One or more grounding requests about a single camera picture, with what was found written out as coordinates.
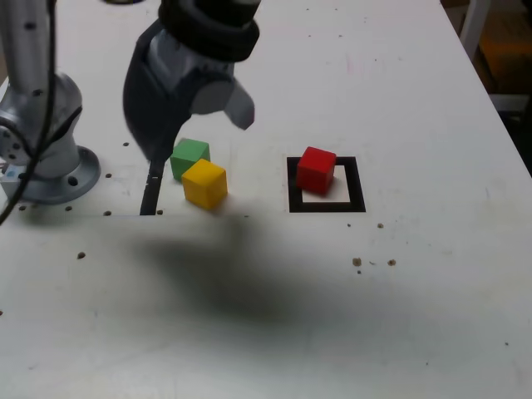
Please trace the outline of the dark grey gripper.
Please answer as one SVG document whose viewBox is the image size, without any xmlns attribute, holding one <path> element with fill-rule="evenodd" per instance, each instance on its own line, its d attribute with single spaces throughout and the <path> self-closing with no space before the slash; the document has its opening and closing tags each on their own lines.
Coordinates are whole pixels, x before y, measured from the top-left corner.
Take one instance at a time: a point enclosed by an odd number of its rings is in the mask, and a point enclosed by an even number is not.
<svg viewBox="0 0 532 399">
<path fill-rule="evenodd" d="M 168 160 L 181 126 L 191 117 L 191 102 L 193 114 L 222 111 L 241 130 L 254 123 L 254 101 L 237 80 L 214 81 L 197 93 L 195 76 L 179 83 L 195 69 L 234 74 L 233 63 L 191 50 L 159 21 L 136 42 L 124 84 L 123 110 L 130 133 L 150 162 Z"/>
</svg>

